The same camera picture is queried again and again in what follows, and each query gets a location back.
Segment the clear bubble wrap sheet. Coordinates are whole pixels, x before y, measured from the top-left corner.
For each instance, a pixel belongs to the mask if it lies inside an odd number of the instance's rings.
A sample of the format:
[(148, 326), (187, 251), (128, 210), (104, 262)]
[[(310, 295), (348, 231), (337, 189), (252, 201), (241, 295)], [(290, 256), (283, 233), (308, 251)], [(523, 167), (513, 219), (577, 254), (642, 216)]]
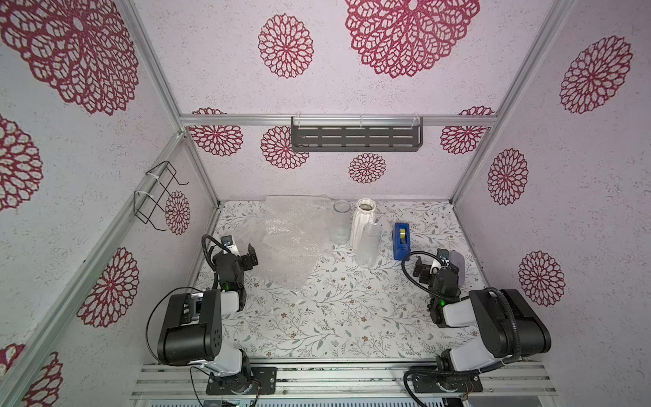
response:
[(318, 196), (274, 195), (264, 201), (264, 217), (255, 230), (266, 281), (299, 290), (321, 259), (332, 252), (332, 200)]

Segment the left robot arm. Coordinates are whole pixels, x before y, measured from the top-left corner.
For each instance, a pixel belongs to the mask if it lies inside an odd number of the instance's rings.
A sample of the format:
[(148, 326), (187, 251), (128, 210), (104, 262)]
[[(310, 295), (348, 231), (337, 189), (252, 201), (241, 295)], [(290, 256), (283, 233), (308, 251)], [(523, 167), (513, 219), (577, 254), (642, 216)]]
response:
[(201, 290), (174, 288), (168, 301), (157, 348), (148, 346), (161, 365), (187, 366), (209, 379), (207, 393), (248, 393), (260, 389), (255, 383), (246, 352), (227, 344), (222, 318), (244, 310), (248, 294), (245, 273), (259, 264), (253, 245), (240, 251), (232, 236), (201, 237), (201, 249), (213, 272), (213, 285)]

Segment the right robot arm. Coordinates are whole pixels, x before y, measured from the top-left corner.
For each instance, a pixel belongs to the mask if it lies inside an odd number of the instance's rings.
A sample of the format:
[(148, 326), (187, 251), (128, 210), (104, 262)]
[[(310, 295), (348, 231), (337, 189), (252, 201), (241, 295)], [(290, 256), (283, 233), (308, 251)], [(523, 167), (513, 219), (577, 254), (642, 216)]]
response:
[(478, 336), (445, 349), (433, 367), (413, 367), (403, 374), (403, 386), (416, 396), (429, 388), (444, 393), (480, 392), (480, 376), (536, 354), (550, 351), (549, 330), (516, 289), (486, 287), (461, 295), (460, 268), (446, 250), (436, 254), (411, 251), (400, 261), (410, 283), (429, 295), (427, 310), (439, 328), (476, 327)]

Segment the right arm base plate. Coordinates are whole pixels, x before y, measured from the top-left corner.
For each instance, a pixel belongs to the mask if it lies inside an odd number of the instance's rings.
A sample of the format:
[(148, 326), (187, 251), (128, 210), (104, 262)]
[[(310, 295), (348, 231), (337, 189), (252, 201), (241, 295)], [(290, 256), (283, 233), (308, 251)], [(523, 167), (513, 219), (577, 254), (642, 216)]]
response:
[(405, 376), (416, 393), (481, 393), (484, 390), (474, 373), (439, 371), (427, 366), (411, 368)]

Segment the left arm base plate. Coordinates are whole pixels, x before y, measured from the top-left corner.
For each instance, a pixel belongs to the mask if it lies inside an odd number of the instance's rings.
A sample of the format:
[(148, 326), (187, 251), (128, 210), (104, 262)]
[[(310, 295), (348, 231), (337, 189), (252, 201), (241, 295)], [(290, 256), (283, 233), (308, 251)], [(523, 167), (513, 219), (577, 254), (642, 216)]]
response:
[(212, 375), (206, 387), (209, 396), (273, 395), (276, 393), (278, 369), (255, 366), (234, 376)]

